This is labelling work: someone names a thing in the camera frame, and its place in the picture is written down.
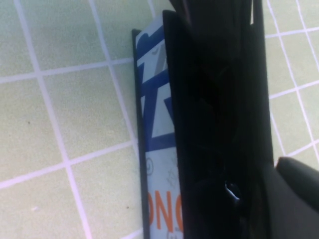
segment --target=black object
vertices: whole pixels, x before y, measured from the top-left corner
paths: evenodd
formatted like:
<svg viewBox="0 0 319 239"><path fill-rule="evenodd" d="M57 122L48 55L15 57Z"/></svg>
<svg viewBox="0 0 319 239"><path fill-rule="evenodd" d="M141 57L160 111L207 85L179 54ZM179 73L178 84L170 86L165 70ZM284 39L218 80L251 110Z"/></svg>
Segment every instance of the black object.
<svg viewBox="0 0 319 239"><path fill-rule="evenodd" d="M273 167L261 0L254 1L253 24L250 0L172 3L176 13L164 11L163 25L184 238L319 238L318 204L310 198L318 175L283 160ZM140 99L137 106L149 238ZM302 188L289 171L312 184Z"/></svg>

